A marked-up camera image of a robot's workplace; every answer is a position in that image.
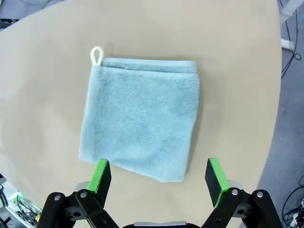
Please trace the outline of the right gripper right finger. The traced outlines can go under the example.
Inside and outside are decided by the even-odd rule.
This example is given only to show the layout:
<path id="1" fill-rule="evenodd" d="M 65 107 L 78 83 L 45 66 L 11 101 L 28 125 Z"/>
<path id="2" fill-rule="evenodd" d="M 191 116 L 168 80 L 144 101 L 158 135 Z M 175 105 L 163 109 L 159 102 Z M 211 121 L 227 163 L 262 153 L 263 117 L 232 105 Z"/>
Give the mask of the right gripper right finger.
<path id="1" fill-rule="evenodd" d="M 281 221 L 273 201 L 266 190 L 251 194 L 232 186 L 217 158 L 209 158 L 205 181 L 214 210 L 203 228 L 225 228 L 231 218 L 240 218 L 247 228 L 280 228 Z"/>

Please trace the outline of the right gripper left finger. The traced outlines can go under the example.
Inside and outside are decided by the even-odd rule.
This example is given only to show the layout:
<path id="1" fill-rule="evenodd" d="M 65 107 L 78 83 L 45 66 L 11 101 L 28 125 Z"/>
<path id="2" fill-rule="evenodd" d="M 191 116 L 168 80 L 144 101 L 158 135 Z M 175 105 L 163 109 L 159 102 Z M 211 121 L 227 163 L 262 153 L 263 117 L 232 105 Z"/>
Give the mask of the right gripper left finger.
<path id="1" fill-rule="evenodd" d="M 109 161 L 100 159 L 88 185 L 65 196 L 52 192 L 44 204 L 39 228 L 72 228 L 79 220 L 85 220 L 92 228 L 117 228 L 105 211 L 105 200 L 111 183 Z"/>

